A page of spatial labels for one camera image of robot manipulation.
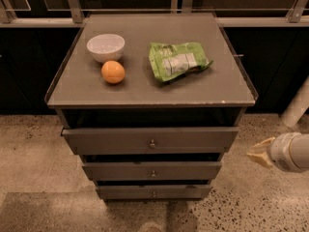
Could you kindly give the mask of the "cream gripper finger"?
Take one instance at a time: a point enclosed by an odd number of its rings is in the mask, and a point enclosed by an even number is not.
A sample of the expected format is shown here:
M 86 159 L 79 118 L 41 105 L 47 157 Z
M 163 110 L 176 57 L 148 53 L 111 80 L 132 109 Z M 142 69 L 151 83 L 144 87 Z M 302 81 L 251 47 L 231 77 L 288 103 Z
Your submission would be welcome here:
M 261 159 L 261 158 L 251 158 L 251 160 L 255 163 L 258 163 L 259 165 L 261 165 L 262 167 L 266 168 L 266 169 L 271 169 L 273 167 L 273 164 L 271 162 L 268 162 L 265 159 Z
M 274 140 L 274 137 L 265 139 L 255 145 L 253 145 L 248 151 L 247 155 L 253 159 L 265 159 L 267 158 L 267 149 Z

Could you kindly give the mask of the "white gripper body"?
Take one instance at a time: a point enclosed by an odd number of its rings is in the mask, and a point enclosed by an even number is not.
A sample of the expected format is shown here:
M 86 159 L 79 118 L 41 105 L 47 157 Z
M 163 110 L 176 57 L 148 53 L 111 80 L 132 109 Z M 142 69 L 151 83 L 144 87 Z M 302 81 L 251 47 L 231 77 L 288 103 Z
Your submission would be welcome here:
M 267 148 L 270 161 L 284 172 L 300 172 L 300 168 L 294 163 L 290 153 L 291 143 L 297 136 L 299 132 L 283 133 L 276 137 Z

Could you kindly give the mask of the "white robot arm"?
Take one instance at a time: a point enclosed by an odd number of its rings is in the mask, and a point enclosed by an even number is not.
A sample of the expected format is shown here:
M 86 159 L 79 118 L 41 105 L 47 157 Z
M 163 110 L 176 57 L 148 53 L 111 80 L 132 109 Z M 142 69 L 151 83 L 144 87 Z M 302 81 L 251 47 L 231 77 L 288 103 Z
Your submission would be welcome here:
M 309 170 L 309 134 L 288 132 L 255 144 L 247 156 L 262 167 L 277 167 L 284 172 Z

